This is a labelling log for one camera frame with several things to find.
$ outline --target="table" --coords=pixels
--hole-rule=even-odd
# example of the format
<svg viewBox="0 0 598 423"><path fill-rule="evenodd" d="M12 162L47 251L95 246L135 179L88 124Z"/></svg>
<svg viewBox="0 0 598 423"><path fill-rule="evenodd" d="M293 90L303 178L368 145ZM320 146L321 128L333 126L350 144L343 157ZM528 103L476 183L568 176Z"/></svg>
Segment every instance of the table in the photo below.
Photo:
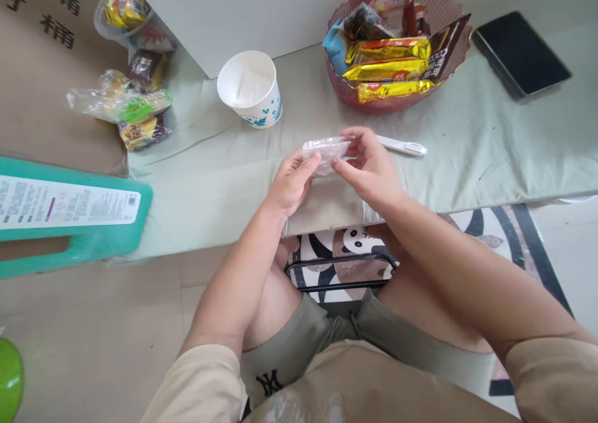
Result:
<svg viewBox="0 0 598 423"><path fill-rule="evenodd" d="M139 248L125 261L233 243L265 197L280 160L304 141L367 125L416 141L422 158L392 153L399 181L437 212L457 212L598 191L598 2L456 0L475 28L523 13L574 74L526 103L514 101L477 48L447 83L416 106L386 116L354 112L336 97L316 45L275 60L284 112L255 130L218 99L180 50L173 59L170 140L131 154L130 178L154 189ZM381 218L337 175L316 179L284 235Z"/></svg>

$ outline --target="red container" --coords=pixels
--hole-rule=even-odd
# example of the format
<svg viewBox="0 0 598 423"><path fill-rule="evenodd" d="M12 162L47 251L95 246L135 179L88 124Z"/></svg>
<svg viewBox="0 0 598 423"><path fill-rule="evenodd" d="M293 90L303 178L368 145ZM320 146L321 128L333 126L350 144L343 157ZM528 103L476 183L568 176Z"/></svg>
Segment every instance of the red container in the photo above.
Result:
<svg viewBox="0 0 598 423"><path fill-rule="evenodd" d="M344 19L347 17L351 11L360 5L362 2L366 4L369 3L371 0L350 0L342 4L335 13L332 15L332 18L328 22L328 29L332 27L334 23L339 18ZM430 24L430 30L432 34L435 34L443 27L449 25L454 20L463 16L463 5L457 4L453 0L415 0L416 2L422 2L426 5L426 21ZM395 16L389 16L388 20L400 20L401 14L396 14ZM450 77L453 73L461 66L463 61L465 61L465 56L467 51L469 50L470 46L470 37L472 34L472 27L467 25L465 26L459 40L457 41L457 45L453 50L452 55L450 56L447 66L444 69L442 76L440 78L440 82L436 87L431 88L430 90L421 93L421 94L412 94L409 96L402 96L402 97L388 97L385 99L381 99L375 102L367 102L367 103L360 103L358 99L358 83L356 82L349 82L344 79L342 76L339 76L335 73L335 70L332 68L330 61L328 60L328 54L326 54L326 68L328 69L328 76L330 78L330 82L334 87L337 96L339 99L345 104L353 107L355 110L363 113L370 113L370 114L379 114L382 115L384 113L394 113L399 112L401 110L405 110L412 105L420 102L424 98L427 98L429 95L434 93L440 86Z"/></svg>

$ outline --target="smartphone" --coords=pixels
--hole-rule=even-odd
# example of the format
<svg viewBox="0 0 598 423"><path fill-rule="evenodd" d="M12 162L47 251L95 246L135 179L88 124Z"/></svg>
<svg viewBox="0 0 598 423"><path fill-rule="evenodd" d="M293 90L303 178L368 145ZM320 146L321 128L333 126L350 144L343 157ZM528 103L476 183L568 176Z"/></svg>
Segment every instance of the smartphone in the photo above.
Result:
<svg viewBox="0 0 598 423"><path fill-rule="evenodd" d="M478 27L472 38L517 98L541 92L572 77L519 12Z"/></svg>

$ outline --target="white thermometer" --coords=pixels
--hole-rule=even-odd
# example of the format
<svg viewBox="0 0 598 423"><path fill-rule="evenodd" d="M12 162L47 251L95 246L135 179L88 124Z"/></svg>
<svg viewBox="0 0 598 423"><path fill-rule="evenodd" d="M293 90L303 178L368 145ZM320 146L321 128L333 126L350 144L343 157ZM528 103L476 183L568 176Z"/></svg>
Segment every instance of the white thermometer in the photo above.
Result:
<svg viewBox="0 0 598 423"><path fill-rule="evenodd" d="M423 147L421 144L411 143L407 141L393 140L392 138L386 138L385 136L376 135L378 141L387 149L394 150L397 152L403 152L409 155L422 156L428 153L428 149Z"/></svg>

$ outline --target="person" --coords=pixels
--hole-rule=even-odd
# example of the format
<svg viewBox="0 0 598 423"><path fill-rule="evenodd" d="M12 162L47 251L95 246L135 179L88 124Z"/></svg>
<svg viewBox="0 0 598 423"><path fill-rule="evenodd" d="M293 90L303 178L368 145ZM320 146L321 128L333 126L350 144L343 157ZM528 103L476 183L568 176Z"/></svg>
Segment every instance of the person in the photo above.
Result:
<svg viewBox="0 0 598 423"><path fill-rule="evenodd" d="M321 156L285 158L211 278L143 423L515 420L484 401L494 353L528 422L598 419L597 340L515 264L411 199L372 130L335 171L385 220L399 261L355 318L332 318L282 268L279 242ZM249 397L245 406L244 386Z"/></svg>

